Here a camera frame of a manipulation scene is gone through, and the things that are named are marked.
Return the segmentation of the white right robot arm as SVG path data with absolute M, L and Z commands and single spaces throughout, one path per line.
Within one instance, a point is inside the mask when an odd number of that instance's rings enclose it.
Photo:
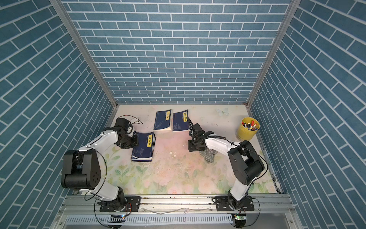
M 267 172 L 268 163 L 249 141 L 233 142 L 224 136 L 216 135 L 213 131 L 204 131 L 198 123 L 193 124 L 189 118 L 187 121 L 191 137 L 188 141 L 190 152 L 199 152 L 208 164 L 213 163 L 218 153 L 229 158 L 235 181 L 228 192 L 228 204 L 234 210 L 243 208 L 251 185 L 261 174 Z

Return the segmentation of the blue book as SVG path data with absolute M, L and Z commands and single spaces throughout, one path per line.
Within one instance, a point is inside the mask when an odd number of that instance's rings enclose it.
M 188 124 L 188 110 L 182 112 L 173 113 L 173 131 L 187 131 L 189 130 Z
M 171 130 L 171 115 L 172 110 L 157 111 L 154 121 L 154 131 L 167 131 Z
M 137 133 L 138 144 L 132 149 L 132 162 L 151 162 L 156 136 L 154 132 Z

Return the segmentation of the grey striped cloth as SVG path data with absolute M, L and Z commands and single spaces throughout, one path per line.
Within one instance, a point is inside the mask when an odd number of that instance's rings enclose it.
M 199 153 L 204 158 L 207 164 L 212 164 L 214 163 L 214 158 L 218 152 L 213 149 L 205 149 L 203 151 L 200 151 Z

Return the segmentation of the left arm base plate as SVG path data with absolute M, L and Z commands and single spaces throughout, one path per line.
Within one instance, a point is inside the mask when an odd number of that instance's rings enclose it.
M 113 201 L 97 201 L 100 212 L 138 212 L 141 203 L 140 196 L 127 196 Z

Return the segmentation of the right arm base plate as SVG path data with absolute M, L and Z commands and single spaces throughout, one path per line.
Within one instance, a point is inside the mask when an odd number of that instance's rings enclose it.
M 223 195 L 215 196 L 212 200 L 217 211 L 254 211 L 254 204 L 251 196 L 236 200 L 231 195 Z

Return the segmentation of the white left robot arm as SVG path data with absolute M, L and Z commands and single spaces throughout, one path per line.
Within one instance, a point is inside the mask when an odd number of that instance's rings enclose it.
M 117 145 L 130 149 L 137 145 L 136 131 L 131 124 L 128 127 L 109 127 L 87 145 L 69 150 L 63 157 L 61 185 L 65 189 L 88 191 L 90 199 L 98 198 L 101 212 L 137 212 L 140 198 L 126 198 L 122 188 L 110 184 L 107 172 L 101 171 L 99 159 L 107 168 L 105 155 L 110 146 Z

